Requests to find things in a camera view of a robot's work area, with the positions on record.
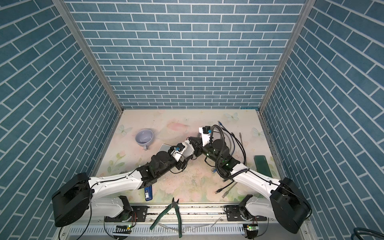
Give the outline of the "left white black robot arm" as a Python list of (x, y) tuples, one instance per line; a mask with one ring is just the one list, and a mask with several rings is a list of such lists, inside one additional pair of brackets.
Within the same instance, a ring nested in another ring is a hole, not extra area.
[(92, 214), (97, 207), (93, 203), (95, 200), (155, 184), (171, 169), (183, 169), (193, 154), (193, 150), (172, 146), (167, 152), (158, 152), (150, 162), (128, 173), (100, 178), (88, 177), (86, 173), (75, 175), (52, 195), (55, 226), (65, 227), (85, 213)]

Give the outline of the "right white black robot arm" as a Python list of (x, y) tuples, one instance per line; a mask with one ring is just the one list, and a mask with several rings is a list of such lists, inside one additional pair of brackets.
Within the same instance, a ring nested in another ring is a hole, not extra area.
[(206, 156), (215, 161), (217, 173), (223, 179), (243, 184), (264, 196), (261, 201), (253, 196), (246, 198), (244, 207), (252, 216), (275, 219), (284, 229), (296, 234), (311, 215), (309, 202), (293, 180), (274, 179), (251, 170), (231, 156), (224, 140), (216, 139), (210, 143), (202, 138), (189, 137), (183, 144), (187, 156)]

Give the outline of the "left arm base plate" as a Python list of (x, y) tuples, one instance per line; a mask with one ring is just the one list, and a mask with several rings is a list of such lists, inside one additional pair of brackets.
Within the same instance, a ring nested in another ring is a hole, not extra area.
[(147, 217), (147, 212), (147, 206), (133, 206), (132, 210), (122, 210), (116, 217), (105, 216), (104, 221), (107, 223), (144, 222)]

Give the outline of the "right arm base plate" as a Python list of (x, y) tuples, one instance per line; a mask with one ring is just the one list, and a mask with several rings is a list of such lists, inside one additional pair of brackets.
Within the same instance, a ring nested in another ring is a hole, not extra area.
[(263, 216), (253, 216), (245, 207), (239, 205), (225, 205), (224, 212), (227, 216), (228, 222), (239, 222), (239, 221), (266, 221), (267, 218)]

